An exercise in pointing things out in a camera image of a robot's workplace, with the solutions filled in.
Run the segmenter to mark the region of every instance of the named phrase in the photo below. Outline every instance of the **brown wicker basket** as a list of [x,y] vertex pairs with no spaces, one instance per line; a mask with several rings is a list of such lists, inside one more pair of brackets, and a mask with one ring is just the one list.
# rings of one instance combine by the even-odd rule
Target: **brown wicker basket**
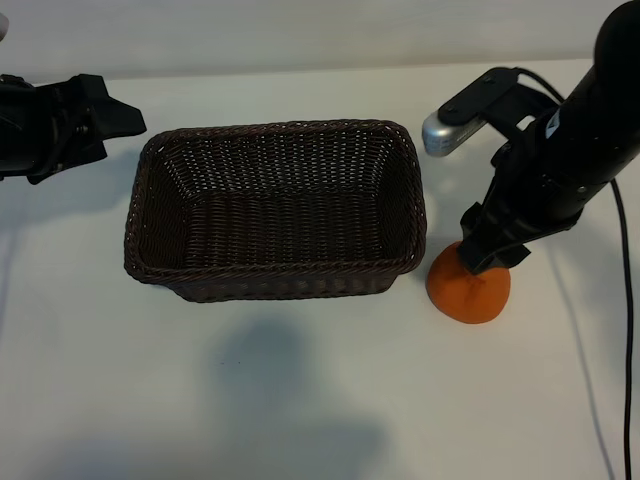
[[125,268],[195,302],[379,293],[418,266],[426,226],[395,123],[181,129],[140,155]]

